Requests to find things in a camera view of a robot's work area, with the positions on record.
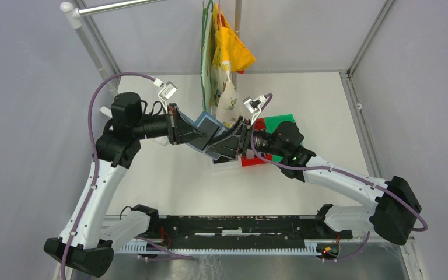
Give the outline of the black card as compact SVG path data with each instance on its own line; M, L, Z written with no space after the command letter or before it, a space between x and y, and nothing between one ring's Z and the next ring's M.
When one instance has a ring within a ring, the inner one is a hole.
M204 133L204 137L196 142L199 149L204 149L213 136L220 130L220 126L211 119L205 118L199 125L199 129Z

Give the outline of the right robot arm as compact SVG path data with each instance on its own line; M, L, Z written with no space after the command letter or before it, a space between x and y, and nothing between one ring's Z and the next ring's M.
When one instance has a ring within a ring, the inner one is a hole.
M407 180L355 173L306 149L303 140L294 122L281 122L269 133L256 131L239 118L232 128L210 138L204 150L229 159L248 150L258 158L263 154L280 156L281 161L271 164L287 178L323 186L356 201L357 206L328 204L318 211L313 229L321 238L344 230L374 231L390 243L405 245L412 232L428 230L422 207Z

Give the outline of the blue card holder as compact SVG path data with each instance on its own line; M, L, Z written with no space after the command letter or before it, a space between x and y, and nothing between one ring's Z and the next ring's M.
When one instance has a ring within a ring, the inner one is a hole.
M212 139L226 132L228 130L228 127L226 127L223 123L218 121L208 112L202 112L195 121L184 114L182 114L182 117L185 121L188 121L188 123L198 128L204 135L203 138L192 140L186 143L186 145L191 147L195 151L207 155L212 160L218 160L220 158L220 155L215 152L210 152L208 150L208 144Z

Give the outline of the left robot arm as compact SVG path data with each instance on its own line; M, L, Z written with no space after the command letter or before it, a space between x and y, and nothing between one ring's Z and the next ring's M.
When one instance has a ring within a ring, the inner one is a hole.
M44 251L66 267L94 277L103 276L115 253L138 235L159 233L158 210L137 205L127 217L107 229L104 217L114 193L141 149L141 140L167 137L172 145L186 144L205 134L170 103L165 114L145 114L139 94L117 95L112 118L94 143L93 162L80 200L59 237L46 240Z

